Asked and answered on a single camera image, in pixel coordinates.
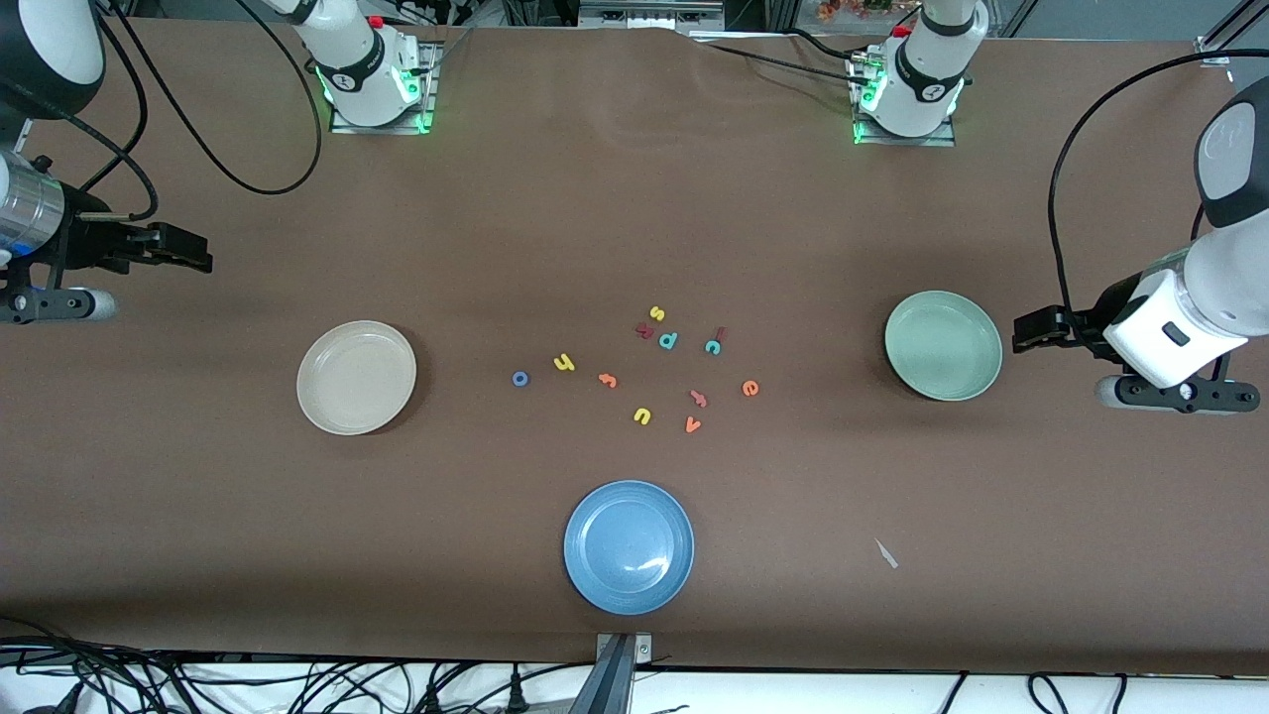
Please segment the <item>green round plate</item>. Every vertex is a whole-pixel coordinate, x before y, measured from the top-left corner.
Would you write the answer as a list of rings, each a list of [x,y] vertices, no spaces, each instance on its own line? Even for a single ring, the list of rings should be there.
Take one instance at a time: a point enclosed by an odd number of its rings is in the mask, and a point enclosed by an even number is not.
[[[883,345],[893,375],[929,401],[975,399],[1003,369],[995,321],[952,290],[920,290],[898,302],[884,322]]]

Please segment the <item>beige round plate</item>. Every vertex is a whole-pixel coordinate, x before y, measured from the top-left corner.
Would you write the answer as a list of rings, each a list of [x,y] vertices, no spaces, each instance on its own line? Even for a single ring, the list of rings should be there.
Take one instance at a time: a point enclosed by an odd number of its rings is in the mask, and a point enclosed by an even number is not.
[[[335,435],[376,432],[409,405],[418,360],[409,339],[376,320],[330,328],[303,354],[294,380],[299,411]]]

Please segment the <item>brown table cover sheet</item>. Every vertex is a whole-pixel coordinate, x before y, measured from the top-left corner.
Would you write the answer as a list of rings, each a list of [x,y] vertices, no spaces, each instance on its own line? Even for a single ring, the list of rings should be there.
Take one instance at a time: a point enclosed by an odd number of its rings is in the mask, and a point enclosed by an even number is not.
[[[327,136],[280,197],[150,91],[136,157],[216,268],[76,273],[113,320],[0,326],[0,615],[178,651],[558,661],[643,630],[673,665],[1269,673],[1269,410],[1109,410],[1076,349],[939,403],[882,344],[917,290],[1003,334],[1053,303],[1067,132],[1185,49],[989,42],[956,146],[897,148],[854,145],[829,80],[667,30],[483,29],[430,134]],[[415,391],[322,432],[299,361],[357,320],[409,339]],[[621,479],[695,535],[637,618],[562,557]]]

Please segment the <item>blue round plate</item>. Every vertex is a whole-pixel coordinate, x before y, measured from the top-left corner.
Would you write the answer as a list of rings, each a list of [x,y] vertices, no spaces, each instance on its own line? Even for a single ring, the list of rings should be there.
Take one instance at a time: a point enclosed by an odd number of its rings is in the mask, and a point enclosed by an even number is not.
[[[660,484],[621,479],[580,498],[562,539],[566,573],[590,605],[623,618],[651,614],[688,582],[695,535]]]

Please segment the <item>grey metal box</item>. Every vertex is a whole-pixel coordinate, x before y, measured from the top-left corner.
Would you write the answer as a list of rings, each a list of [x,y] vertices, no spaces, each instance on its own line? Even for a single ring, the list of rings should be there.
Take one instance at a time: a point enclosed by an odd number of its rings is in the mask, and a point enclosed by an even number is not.
[[[725,0],[579,0],[577,27],[725,32]]]

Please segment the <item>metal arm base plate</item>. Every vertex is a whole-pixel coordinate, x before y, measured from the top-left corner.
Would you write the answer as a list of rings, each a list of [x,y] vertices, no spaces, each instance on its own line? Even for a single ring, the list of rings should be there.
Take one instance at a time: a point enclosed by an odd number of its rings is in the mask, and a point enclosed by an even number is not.
[[[843,60],[848,79],[862,79],[862,84],[851,86],[851,126],[854,145],[888,145],[888,146],[920,146],[920,148],[953,148],[956,146],[956,127],[950,114],[945,115],[940,126],[921,137],[906,137],[893,134],[868,110],[878,101],[879,95],[888,88],[890,80],[883,68],[883,57],[874,49],[879,46],[865,47],[864,51],[853,51]]]
[[[325,98],[332,107],[334,134],[429,134],[442,75],[444,42],[423,42],[387,28],[377,32],[381,62],[319,67]]]

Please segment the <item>dark grey mount pole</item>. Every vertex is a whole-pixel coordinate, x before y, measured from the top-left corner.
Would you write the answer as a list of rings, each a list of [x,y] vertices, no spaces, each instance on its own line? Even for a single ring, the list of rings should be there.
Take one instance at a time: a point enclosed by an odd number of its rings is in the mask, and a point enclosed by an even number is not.
[[[595,663],[569,714],[629,714],[637,654],[634,634],[600,635]]]

